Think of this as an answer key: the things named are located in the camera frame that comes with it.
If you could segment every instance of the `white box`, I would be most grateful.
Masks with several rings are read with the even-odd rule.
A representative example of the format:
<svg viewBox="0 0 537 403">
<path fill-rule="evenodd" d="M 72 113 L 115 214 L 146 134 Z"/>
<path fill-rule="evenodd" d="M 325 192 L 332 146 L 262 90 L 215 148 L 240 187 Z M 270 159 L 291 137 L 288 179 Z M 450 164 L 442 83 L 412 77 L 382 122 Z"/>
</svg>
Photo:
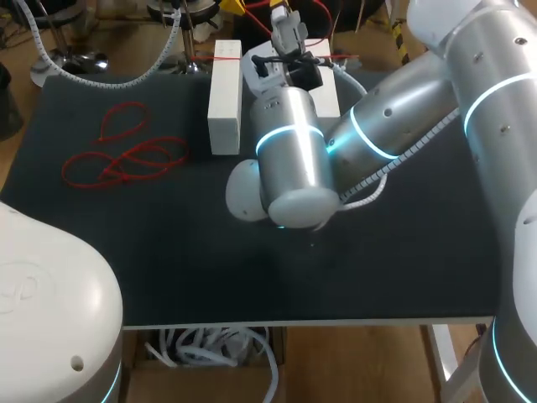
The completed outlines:
<svg viewBox="0 0 537 403">
<path fill-rule="evenodd" d="M 306 39 L 305 44 L 314 44 L 319 42 L 318 39 Z M 330 54 L 330 44 L 328 39 L 323 40 L 315 46 L 307 47 L 313 56 L 328 56 Z M 332 128 L 341 116 L 339 110 L 339 102 L 337 101 L 336 81 L 334 72 L 330 67 L 319 67 L 322 77 L 322 86 L 310 91 L 319 118 L 320 129 L 323 133 L 327 133 Z"/>
<path fill-rule="evenodd" d="M 214 60 L 207 121 L 211 151 L 218 155 L 239 153 L 242 109 L 242 50 L 240 40 L 217 40 L 215 57 L 237 60 Z"/>
</svg>

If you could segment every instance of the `black table surface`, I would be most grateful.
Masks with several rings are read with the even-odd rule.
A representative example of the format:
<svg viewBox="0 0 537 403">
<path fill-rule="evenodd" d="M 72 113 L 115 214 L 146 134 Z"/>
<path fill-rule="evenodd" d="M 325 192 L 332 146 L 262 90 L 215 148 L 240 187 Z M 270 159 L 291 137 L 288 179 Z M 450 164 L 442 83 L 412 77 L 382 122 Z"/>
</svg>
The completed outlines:
<svg viewBox="0 0 537 403">
<path fill-rule="evenodd" d="M 385 75 L 356 76 L 370 88 Z M 345 111 L 356 94 L 340 84 Z M 213 156 L 209 88 L 207 77 L 155 76 L 108 92 L 49 78 L 0 195 L 106 258 L 121 287 L 126 326 L 494 314 L 498 244 L 460 121 L 391 174 L 372 205 L 337 214 L 319 232 L 278 229 L 227 211 L 227 178 L 254 154 L 253 97 L 243 98 L 242 154 Z M 126 101 L 146 104 L 149 124 L 131 137 L 93 144 L 106 111 Z M 117 115 L 110 130 L 132 127 L 137 113 Z M 60 178 L 73 154 L 119 155 L 170 135 L 188 142 L 191 157 L 161 178 L 98 190 Z M 88 180 L 95 168 L 81 162 L 72 175 Z"/>
</svg>

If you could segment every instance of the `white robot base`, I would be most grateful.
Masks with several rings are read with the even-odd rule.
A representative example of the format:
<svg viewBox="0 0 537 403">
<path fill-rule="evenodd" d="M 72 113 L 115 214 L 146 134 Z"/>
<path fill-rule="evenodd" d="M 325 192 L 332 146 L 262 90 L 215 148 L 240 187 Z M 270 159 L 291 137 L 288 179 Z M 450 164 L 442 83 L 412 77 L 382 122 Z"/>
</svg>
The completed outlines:
<svg viewBox="0 0 537 403">
<path fill-rule="evenodd" d="M 122 321 L 95 249 L 0 203 L 0 402 L 116 402 Z"/>
</svg>

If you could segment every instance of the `white cable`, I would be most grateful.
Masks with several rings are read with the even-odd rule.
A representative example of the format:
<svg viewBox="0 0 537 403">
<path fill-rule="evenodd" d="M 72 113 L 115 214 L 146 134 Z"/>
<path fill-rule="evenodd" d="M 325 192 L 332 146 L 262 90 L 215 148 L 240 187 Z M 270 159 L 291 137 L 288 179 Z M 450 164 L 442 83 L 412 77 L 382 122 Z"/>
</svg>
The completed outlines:
<svg viewBox="0 0 537 403">
<path fill-rule="evenodd" d="M 378 183 L 377 190 L 370 197 L 366 197 L 365 199 L 362 199 L 360 201 L 355 201 L 354 203 L 344 204 L 339 208 L 339 211 L 346 212 L 348 210 L 352 210 L 353 208 L 364 207 L 369 203 L 373 203 L 375 200 L 378 199 L 378 197 L 383 192 L 384 187 L 386 187 L 387 180 L 388 180 L 388 175 L 384 175 L 381 178 L 380 182 Z"/>
<path fill-rule="evenodd" d="M 51 69 L 54 69 L 60 76 L 63 76 L 71 81 L 78 82 L 80 84 L 86 85 L 86 86 L 94 86 L 95 88 L 101 88 L 104 90 L 121 90 L 123 88 L 129 88 L 131 86 L 136 86 L 140 82 L 147 79 L 149 76 L 151 76 L 153 73 L 155 73 L 160 65 L 164 62 L 166 57 L 168 56 L 169 52 L 171 51 L 175 39 L 177 38 L 177 33 L 179 32 L 180 28 L 180 20 L 181 20 L 181 13 L 180 10 L 174 11 L 174 24 L 171 27 L 171 32 L 169 33 L 168 41 L 166 42 L 166 45 L 162 49 L 162 52 L 160 53 L 159 58 L 155 63 L 147 70 L 145 73 L 143 73 L 140 77 L 124 82 L 121 84 L 105 84 L 102 82 L 95 82 L 86 80 L 84 78 L 80 78 L 79 76 L 74 76 L 71 73 L 68 73 L 67 71 L 63 70 L 61 67 L 56 65 L 52 59 L 50 59 L 49 55 L 47 54 L 43 42 L 41 40 L 41 36 L 39 35 L 39 28 L 37 27 L 37 24 L 35 22 L 35 18 L 32 15 L 32 12 L 30 11 L 28 5 L 24 0 L 16 0 L 18 5 L 21 7 L 21 9 L 24 12 L 24 15 L 26 16 L 26 19 L 28 20 L 30 30 L 32 31 L 32 35 L 34 36 L 35 45 L 37 46 L 37 51 L 39 53 L 39 56 L 43 59 L 43 61 L 47 64 L 47 66 Z"/>
<path fill-rule="evenodd" d="M 334 63 L 332 65 L 332 70 L 343 80 L 354 86 L 362 97 L 365 97 L 365 95 L 368 93 L 368 90 L 366 90 L 358 80 L 345 71 L 345 67 L 341 67 Z"/>
<path fill-rule="evenodd" d="M 146 349 L 154 355 L 159 361 L 169 368 L 177 367 L 206 367 L 206 366 L 230 366 L 237 367 L 239 362 L 239 356 L 248 351 L 248 348 L 252 346 L 252 341 L 255 340 L 261 344 L 261 352 L 267 354 L 268 363 L 270 364 L 270 371 L 272 379 L 267 393 L 263 399 L 263 403 L 270 403 L 276 394 L 279 382 L 278 365 L 276 364 L 276 358 L 269 344 L 269 329 L 266 327 L 265 336 L 261 336 L 247 327 L 237 327 L 222 329 L 205 328 L 200 327 L 197 329 L 184 330 L 177 341 L 175 342 L 175 354 L 180 362 L 176 363 L 169 356 L 169 349 L 173 344 L 173 338 L 175 335 L 175 329 L 169 330 L 166 336 L 166 331 L 159 331 L 159 349 L 157 351 L 151 344 L 145 343 Z M 192 336 L 192 343 L 186 344 L 186 340 Z M 231 357 L 225 357 L 222 353 L 222 347 L 231 338 L 236 336 L 242 337 L 242 347 L 236 351 L 235 354 L 230 354 Z"/>
<path fill-rule="evenodd" d="M 274 398 L 274 395 L 276 394 L 276 390 L 278 389 L 278 381 L 279 381 L 279 374 L 278 374 L 278 365 L 276 364 L 276 358 L 274 357 L 274 353 L 270 347 L 270 344 L 267 343 L 267 341 L 261 337 L 259 334 L 254 332 L 252 329 L 248 329 L 247 327 L 239 329 L 239 332 L 244 333 L 251 338 L 257 340 L 267 352 L 267 359 L 268 363 L 270 364 L 270 371 L 272 373 L 272 379 L 270 380 L 270 386 L 268 387 L 267 394 L 265 395 L 265 398 L 263 399 L 263 403 L 270 403 L 272 399 Z"/>
<path fill-rule="evenodd" d="M 375 181 L 381 179 L 381 177 L 387 175 L 390 171 L 394 170 L 401 164 L 403 164 L 408 158 L 412 157 L 418 151 L 423 149 L 427 143 L 429 143 L 439 132 L 441 132 L 448 124 L 453 122 L 459 116 L 459 109 L 455 109 L 445 118 L 436 124 L 436 126 L 431 129 L 420 141 L 414 144 L 412 147 L 407 149 L 402 155 L 400 155 L 396 160 L 393 160 L 389 164 L 385 165 L 383 168 L 361 181 L 359 184 L 354 186 L 352 189 L 349 189 L 345 193 L 340 195 L 340 198 L 343 202 L 347 201 L 350 197 L 357 194 L 362 189 L 365 189 Z"/>
</svg>

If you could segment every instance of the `red strap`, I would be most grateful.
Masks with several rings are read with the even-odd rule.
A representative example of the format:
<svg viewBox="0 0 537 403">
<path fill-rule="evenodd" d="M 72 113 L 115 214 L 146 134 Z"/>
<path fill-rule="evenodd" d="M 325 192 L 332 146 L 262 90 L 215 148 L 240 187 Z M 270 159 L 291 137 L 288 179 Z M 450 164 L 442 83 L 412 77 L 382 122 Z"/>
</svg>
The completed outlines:
<svg viewBox="0 0 537 403">
<path fill-rule="evenodd" d="M 145 118 L 144 120 L 139 123 L 136 127 L 130 128 L 129 130 L 126 130 L 125 132 L 122 132 L 120 134 L 114 135 L 114 136 L 104 136 L 104 130 L 107 126 L 108 119 L 118 111 L 123 110 L 125 107 L 140 107 L 144 110 Z M 128 136 L 129 134 L 136 133 L 141 129 L 147 122 L 148 122 L 148 115 L 149 110 L 139 102 L 125 102 L 121 103 L 119 105 L 116 105 L 112 109 L 110 109 L 105 117 L 102 120 L 101 124 L 101 135 L 99 139 L 97 140 L 99 143 L 103 143 L 112 139 L 119 139 L 121 137 Z M 170 153 L 166 148 L 159 145 L 160 143 L 176 143 L 181 146 L 183 149 L 183 155 L 176 160 L 173 160 L 172 153 Z M 158 161 L 150 161 L 150 160 L 143 160 L 140 157 L 135 156 L 136 154 L 142 152 L 142 151 L 157 151 L 167 158 L 167 162 L 158 162 Z M 178 139 L 176 137 L 160 137 L 156 139 L 149 139 L 146 140 L 131 149 L 128 149 L 124 153 L 122 153 L 119 157 L 113 158 L 108 154 L 100 153 L 96 151 L 87 151 L 82 154 L 74 155 L 70 157 L 62 166 L 61 168 L 61 177 L 62 179 L 70 186 L 77 187 L 80 189 L 95 189 L 98 187 L 105 187 L 105 186 L 111 186 L 116 185 L 122 182 L 127 181 L 144 181 L 148 179 L 154 179 L 157 178 L 166 172 L 168 172 L 169 168 L 180 165 L 186 161 L 189 155 L 188 145 L 183 139 Z M 87 159 L 87 158 L 99 158 L 110 161 L 110 164 L 101 172 L 101 174 L 97 177 L 98 182 L 95 183 L 76 183 L 74 181 L 71 181 L 67 178 L 67 170 L 68 168 L 75 163 L 77 160 L 81 159 Z M 123 160 L 128 160 L 134 164 L 139 164 L 143 166 L 147 166 L 149 168 L 160 168 L 157 172 L 153 172 L 150 174 L 145 175 L 135 175 L 135 174 L 128 174 L 125 172 L 125 169 L 122 167 L 121 163 Z"/>
</svg>

